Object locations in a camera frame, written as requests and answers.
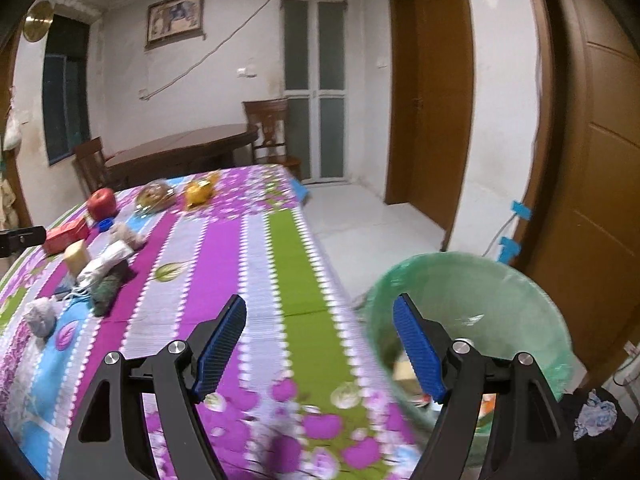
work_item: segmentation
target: wooden door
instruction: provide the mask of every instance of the wooden door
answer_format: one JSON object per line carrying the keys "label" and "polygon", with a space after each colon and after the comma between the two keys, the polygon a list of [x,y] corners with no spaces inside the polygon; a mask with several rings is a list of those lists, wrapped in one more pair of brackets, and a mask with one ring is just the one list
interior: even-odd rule
{"label": "wooden door", "polygon": [[453,226],[468,150],[473,59],[464,0],[414,0],[417,127],[409,202]]}
{"label": "wooden door", "polygon": [[590,374],[606,378],[612,370],[602,365],[640,319],[640,59],[602,0],[559,1],[566,123],[558,183],[526,273],[562,311]]}

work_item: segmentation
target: red apple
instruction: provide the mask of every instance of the red apple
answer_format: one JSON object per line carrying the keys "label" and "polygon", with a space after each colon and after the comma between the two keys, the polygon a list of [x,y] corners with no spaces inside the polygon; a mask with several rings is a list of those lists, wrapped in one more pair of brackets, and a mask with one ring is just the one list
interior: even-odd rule
{"label": "red apple", "polygon": [[108,187],[99,189],[86,201],[86,210],[96,222],[113,218],[118,211],[116,196]]}

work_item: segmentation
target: blue gripper pad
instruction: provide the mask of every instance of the blue gripper pad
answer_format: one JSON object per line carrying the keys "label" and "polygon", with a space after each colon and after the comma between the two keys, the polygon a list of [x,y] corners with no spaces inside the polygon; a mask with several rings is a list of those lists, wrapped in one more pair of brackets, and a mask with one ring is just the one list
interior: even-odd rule
{"label": "blue gripper pad", "polygon": [[191,391],[200,402],[216,391],[231,352],[246,324],[246,305],[241,298],[231,305],[198,358],[197,377]]}
{"label": "blue gripper pad", "polygon": [[440,358],[402,296],[394,301],[393,320],[420,387],[433,400],[442,402],[447,389],[442,383]]}

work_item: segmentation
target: dining table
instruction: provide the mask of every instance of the dining table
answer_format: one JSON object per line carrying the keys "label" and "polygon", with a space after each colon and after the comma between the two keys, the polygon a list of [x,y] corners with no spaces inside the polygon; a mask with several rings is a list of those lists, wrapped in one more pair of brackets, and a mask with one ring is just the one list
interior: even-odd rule
{"label": "dining table", "polygon": [[110,180],[121,187],[141,186],[157,178],[231,168],[233,151],[255,142],[257,130],[246,124],[221,124],[150,140],[108,158]]}
{"label": "dining table", "polygon": [[[62,255],[25,251],[0,283],[0,419],[43,478],[55,480],[69,427],[110,351],[127,359],[187,339],[239,294],[247,317],[218,389],[196,406],[230,480],[399,480],[419,450],[387,373],[364,337],[289,174],[263,165],[220,171],[214,197],[187,209],[194,176],[170,180],[177,202],[136,213],[140,188],[117,193],[116,221],[146,239],[129,259],[134,277],[107,317],[91,299],[56,303],[53,333],[24,319],[66,276]],[[55,224],[86,215],[78,205]],[[93,227],[88,250],[110,243]],[[146,430],[160,478],[175,479],[155,397],[143,394]]]}

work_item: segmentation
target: purple floral tablecloth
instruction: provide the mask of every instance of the purple floral tablecloth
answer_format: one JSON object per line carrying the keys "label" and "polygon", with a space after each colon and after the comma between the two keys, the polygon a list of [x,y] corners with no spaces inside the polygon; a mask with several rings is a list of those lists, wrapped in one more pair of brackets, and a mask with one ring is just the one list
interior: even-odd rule
{"label": "purple floral tablecloth", "polygon": [[[181,189],[191,177],[174,179]],[[111,315],[82,301],[62,304],[43,342],[22,320],[34,298],[52,296],[61,257],[28,251],[2,282],[0,416],[36,469],[58,476],[78,404],[104,355],[158,352],[215,317],[232,294],[246,301],[246,328],[215,394],[198,406],[231,479],[408,478],[414,439],[349,301],[324,261],[279,166],[222,171],[210,205],[138,218],[136,190],[118,194],[119,221],[146,237],[136,277]],[[84,206],[59,222],[85,213]],[[92,231],[90,252],[108,244]],[[154,397],[146,423],[159,475],[174,478]]]}

